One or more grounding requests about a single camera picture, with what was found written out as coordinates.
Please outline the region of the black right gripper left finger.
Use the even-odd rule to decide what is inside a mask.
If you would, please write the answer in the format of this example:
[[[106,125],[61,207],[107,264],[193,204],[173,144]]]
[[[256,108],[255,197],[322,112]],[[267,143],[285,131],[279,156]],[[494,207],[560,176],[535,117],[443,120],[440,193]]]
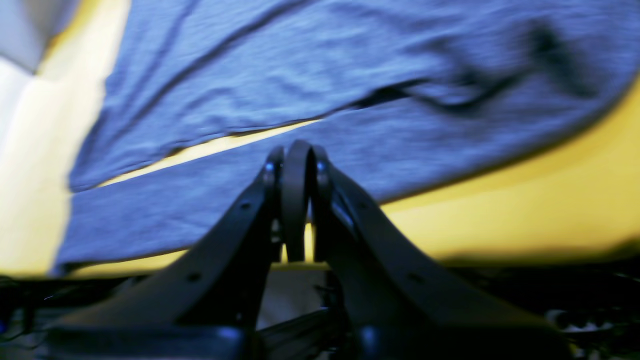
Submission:
[[[193,248],[109,300],[71,313],[56,333],[160,333],[252,328],[278,249],[279,180],[285,151],[270,151],[254,181]]]

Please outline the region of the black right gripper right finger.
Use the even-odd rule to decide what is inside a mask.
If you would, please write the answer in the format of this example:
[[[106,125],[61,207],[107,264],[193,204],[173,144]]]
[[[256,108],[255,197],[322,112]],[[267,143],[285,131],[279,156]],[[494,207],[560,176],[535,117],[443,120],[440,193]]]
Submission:
[[[414,246],[321,146],[295,141],[286,154],[286,251],[305,256],[307,212],[314,259],[342,285],[360,332],[553,333],[548,322],[467,284]]]

